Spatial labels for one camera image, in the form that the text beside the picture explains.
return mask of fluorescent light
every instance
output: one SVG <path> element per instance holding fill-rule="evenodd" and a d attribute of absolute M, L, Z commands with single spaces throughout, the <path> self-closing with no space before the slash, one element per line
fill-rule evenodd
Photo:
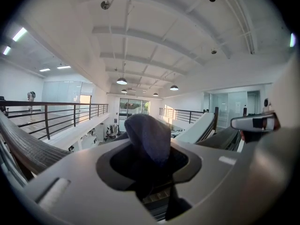
<path fill-rule="evenodd" d="M 292 33 L 292 34 L 291 34 L 290 47 L 294 47 L 295 44 L 296 44 L 296 37 L 295 37 L 295 35 Z"/>
<path fill-rule="evenodd" d="M 13 40 L 18 41 L 19 38 L 22 37 L 25 32 L 27 32 L 27 30 L 25 28 L 21 28 L 21 30 L 18 31 L 18 33 L 13 37 Z"/>
<path fill-rule="evenodd" d="M 50 71 L 50 69 L 45 68 L 45 69 L 40 70 L 40 72 L 45 72 L 45 71 Z"/>
<path fill-rule="evenodd" d="M 9 46 L 7 46 L 7 47 L 6 47 L 6 49 L 4 50 L 3 54 L 4 54 L 4 55 L 7 55 L 7 54 L 8 54 L 8 52 L 9 52 L 9 50 L 10 50 L 10 47 L 9 47 Z"/>
<path fill-rule="evenodd" d="M 58 69 L 71 68 L 70 66 L 57 67 Z"/>

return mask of railing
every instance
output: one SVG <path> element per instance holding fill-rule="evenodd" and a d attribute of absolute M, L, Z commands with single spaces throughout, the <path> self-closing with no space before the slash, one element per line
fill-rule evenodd
<path fill-rule="evenodd" d="M 37 136 L 35 136 L 37 139 L 47 137 L 48 140 L 50 140 L 50 135 L 62 131 L 70 126 L 76 127 L 76 124 L 80 122 L 90 120 L 96 116 L 107 113 L 108 104 L 0 101 L 0 106 L 41 106 L 43 111 L 33 110 L 34 112 L 32 113 L 20 111 L 21 114 L 18 115 L 11 115 L 15 112 L 9 112 L 8 118 L 17 124 L 19 128 L 23 128 L 29 134 L 37 134 Z M 20 119 L 28 116 L 30 118 L 29 121 Z"/>
<path fill-rule="evenodd" d="M 7 147 L 0 138 L 1 157 L 16 180 L 20 181 L 21 186 L 25 183 L 22 177 L 29 181 L 33 178 L 32 173 L 41 173 L 71 153 L 31 136 L 1 112 L 0 132 L 9 148 L 9 151 L 6 151 Z"/>
<path fill-rule="evenodd" d="M 196 122 L 204 113 L 203 112 L 196 112 L 196 111 L 188 111 L 188 110 L 179 110 L 179 109 L 170 109 L 170 108 L 160 108 L 159 115 L 172 118 L 174 120 L 181 120 L 188 123 Z M 201 135 L 197 142 L 203 141 L 208 137 L 208 135 L 212 132 L 212 130 L 217 129 L 217 122 L 218 122 L 218 114 L 219 108 L 215 107 L 215 116 L 213 121 L 209 124 L 207 129 Z"/>
<path fill-rule="evenodd" d="M 172 118 L 174 120 L 181 120 L 188 123 L 196 122 L 201 116 L 203 112 L 196 111 L 188 111 L 188 110 L 179 110 L 172 108 L 160 108 L 159 115 Z"/>

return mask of window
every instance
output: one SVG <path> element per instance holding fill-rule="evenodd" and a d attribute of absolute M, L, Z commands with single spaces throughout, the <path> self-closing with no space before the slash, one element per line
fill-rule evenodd
<path fill-rule="evenodd" d="M 149 114 L 150 101 L 120 98 L 119 129 L 125 131 L 124 123 L 133 114 Z"/>

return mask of white ceiling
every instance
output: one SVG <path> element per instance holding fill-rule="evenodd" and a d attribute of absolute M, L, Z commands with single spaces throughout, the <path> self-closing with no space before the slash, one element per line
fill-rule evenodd
<path fill-rule="evenodd" d="M 22 35 L 16 42 L 12 40 L 21 28 L 22 26 L 15 22 L 7 26 L 5 32 L 7 42 L 1 45 L 1 49 L 4 51 L 6 45 L 9 45 L 11 50 L 7 55 L 1 53 L 0 57 L 3 60 L 44 77 L 75 73 L 72 68 L 57 69 L 61 66 L 60 64 L 64 66 L 67 64 L 45 49 L 29 32 Z M 40 72 L 45 68 L 50 69 L 50 71 Z"/>
<path fill-rule="evenodd" d="M 102 1 L 79 0 L 88 8 L 100 57 L 113 79 L 114 69 L 123 76 L 125 63 L 124 77 L 137 77 L 137 86 L 164 86 L 156 80 L 173 81 L 236 53 L 288 49 L 290 33 L 266 0 L 114 0 L 108 10 Z"/>
<path fill-rule="evenodd" d="M 108 10 L 101 8 L 102 1 L 37 0 L 28 9 L 35 21 L 22 15 L 52 44 L 51 51 L 73 61 L 69 64 L 77 72 L 100 87 L 106 74 L 109 83 L 123 76 L 128 86 L 148 90 L 168 88 L 174 81 L 189 83 L 196 73 L 206 73 L 209 80 L 218 71 L 212 67 L 230 68 L 233 60 L 234 74 L 237 65 L 243 74 L 258 66 L 250 56 L 258 61 L 263 55 L 268 63 L 274 59 L 266 57 L 290 51 L 290 32 L 268 0 L 114 0 Z"/>

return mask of black opening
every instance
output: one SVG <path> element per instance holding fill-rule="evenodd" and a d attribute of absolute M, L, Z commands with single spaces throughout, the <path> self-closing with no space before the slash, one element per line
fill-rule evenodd
<path fill-rule="evenodd" d="M 187 202 L 178 199 L 174 184 L 191 180 L 200 168 L 198 156 L 174 145 L 163 168 L 149 157 L 137 154 L 132 144 L 107 152 L 97 162 L 97 173 L 108 186 L 121 191 L 135 191 L 141 203 L 158 221 L 171 219 L 190 208 Z"/>

